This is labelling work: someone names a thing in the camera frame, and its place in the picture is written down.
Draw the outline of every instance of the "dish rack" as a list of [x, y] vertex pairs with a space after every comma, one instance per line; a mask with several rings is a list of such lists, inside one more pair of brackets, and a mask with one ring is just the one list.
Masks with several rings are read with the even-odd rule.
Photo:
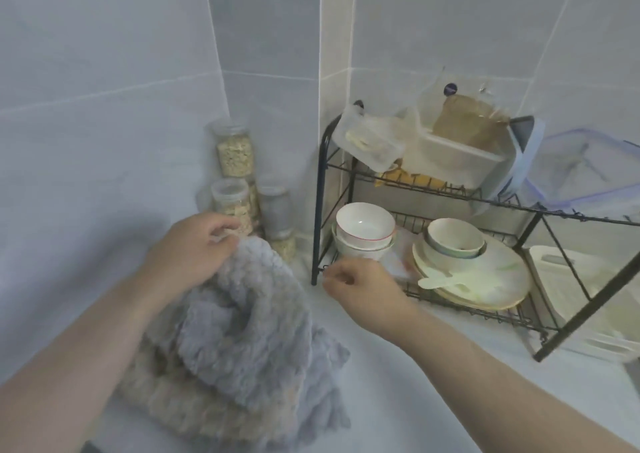
[[[364, 108], [362, 101], [356, 101], [355, 105], [360, 108]], [[311, 277], [311, 284], [314, 286], [317, 284], [318, 276], [323, 269], [338, 258], [338, 252], [335, 250], [330, 233], [327, 234], [326, 241], [324, 243], [322, 242], [323, 230], [328, 228], [327, 226], [330, 225], [333, 212], [341, 203], [348, 204], [353, 202], [354, 190], [358, 182], [372, 183], [376, 181], [392, 184], [396, 188], [401, 188], [406, 191], [417, 191], [429, 195], [439, 195], [441, 197], [466, 200], [469, 202], [485, 202], [491, 206], [503, 207], [527, 213], [529, 215], [529, 222], [524, 227], [524, 230], [518, 235], [489, 229], [481, 229], [485, 233], [505, 243], [521, 255], [523, 255], [523, 246], [527, 243], [527, 239], [531, 236], [531, 233], [536, 229], [540, 222], [542, 222], [542, 225], [546, 227], [549, 235], [566, 261], [573, 277], [577, 279], [580, 289], [587, 300], [587, 303], [571, 319], [566, 320], [564, 324], [556, 320], [550, 304], [545, 296], [537, 290], [537, 287], [533, 287], [529, 295], [527, 295], [527, 298], [514, 308], [504, 310], [502, 312], [487, 312], [447, 301], [434, 291], [423, 290], [415, 283], [404, 281], [399, 282], [404, 289], [404, 293], [415, 299], [428, 301], [459, 312], [470, 313], [471, 315], [484, 317], [487, 320], [495, 320], [499, 323], [511, 324], [517, 328], [523, 328], [539, 333], [541, 347], [533, 353], [533, 358], [538, 362], [544, 360], [551, 352], [556, 350], [559, 345], [567, 340], [578, 328], [591, 318], [604, 304], [607, 303], [607, 301], [609, 301], [609, 299], [624, 288], [636, 276], [638, 271], [640, 271], [640, 252], [638, 252], [613, 278], [609, 280], [608, 283], [604, 285], [600, 292], [591, 296], [580, 279], [580, 276], [578, 276], [578, 273], [572, 264], [572, 260], [566, 255], [564, 248], [549, 225], [547, 217], [560, 216], [563, 218], [578, 220], [580, 222], [608, 222], [611, 224], [639, 227], [640, 223], [633, 222], [628, 218], [625, 220], [614, 220], [601, 216], [588, 216], [576, 211], [568, 213], [564, 211], [551, 211], [542, 206], [528, 207], [524, 206], [520, 202], [517, 195], [506, 199], [498, 198], [496, 200], [487, 200], [483, 198], [482, 191], [479, 188], [477, 190], [467, 190], [464, 187], [454, 186], [448, 183], [443, 185], [442, 182], [438, 182], [436, 187], [436, 182], [434, 181], [434, 185], [432, 186], [431, 180], [429, 180], [427, 184], [415, 184], [415, 178], [413, 182], [404, 182], [400, 181], [400, 179], [397, 181], [387, 179], [379, 174], [373, 173], [372, 170], [360, 163], [355, 157], [349, 157], [342, 161], [342, 158], [340, 157], [340, 149], [332, 142], [332, 134], [339, 121], [340, 116], [334, 119], [326, 127], [319, 150]], [[331, 206], [331, 210], [327, 215], [323, 215], [323, 210], [328, 207], [325, 206], [324, 189], [326, 172], [329, 168], [334, 168], [335, 170], [340, 170], [341, 172], [348, 174], [348, 182], [338, 199]], [[414, 233], [422, 232], [428, 223], [432, 221], [432, 219], [426, 216], [404, 213], [399, 209], [388, 209], [388, 211], [394, 215], [398, 225]], [[529, 263], [529, 260], [524, 259], [524, 262], [528, 267], [530, 267], [531, 271], [531, 264]]]

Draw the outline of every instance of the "person's left hand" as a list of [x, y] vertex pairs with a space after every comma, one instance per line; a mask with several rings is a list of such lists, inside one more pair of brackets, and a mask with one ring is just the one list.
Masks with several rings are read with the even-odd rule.
[[235, 217], [212, 212], [174, 223], [134, 276], [152, 311], [159, 312], [180, 294], [211, 278], [236, 251], [239, 241], [236, 235], [219, 242], [212, 237], [239, 225]]

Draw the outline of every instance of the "gray towel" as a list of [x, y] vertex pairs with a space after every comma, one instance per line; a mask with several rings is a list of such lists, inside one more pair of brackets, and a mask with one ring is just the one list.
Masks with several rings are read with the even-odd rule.
[[146, 335], [120, 391], [174, 431], [285, 449], [350, 425], [337, 388], [349, 352], [312, 325], [300, 283], [261, 239], [243, 239]]

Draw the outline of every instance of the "stacked bowl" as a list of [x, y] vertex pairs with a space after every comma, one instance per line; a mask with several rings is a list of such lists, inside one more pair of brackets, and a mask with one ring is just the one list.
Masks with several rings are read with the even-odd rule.
[[380, 206], [350, 203], [336, 214], [332, 231], [341, 255], [379, 261], [394, 245], [396, 220]]

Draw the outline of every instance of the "plastic lid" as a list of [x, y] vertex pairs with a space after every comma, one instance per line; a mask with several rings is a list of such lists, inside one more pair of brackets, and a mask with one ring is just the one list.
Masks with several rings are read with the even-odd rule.
[[234, 136], [236, 134], [243, 134], [247, 132], [246, 124], [244, 124], [244, 122], [232, 121], [229, 119], [215, 120], [209, 124], [209, 129], [211, 129], [216, 136]]
[[216, 202], [237, 202], [249, 198], [249, 184], [243, 178], [223, 178], [212, 183], [211, 194]]
[[294, 228], [292, 227], [290, 229], [285, 229], [283, 231], [277, 231], [277, 232], [269, 232], [267, 229], [265, 229], [264, 233], [267, 235], [267, 239], [284, 240], [291, 237], [291, 235], [293, 234], [293, 231], [294, 231]]
[[260, 176], [255, 183], [258, 193], [266, 197], [277, 197], [289, 191], [284, 182], [273, 175]]

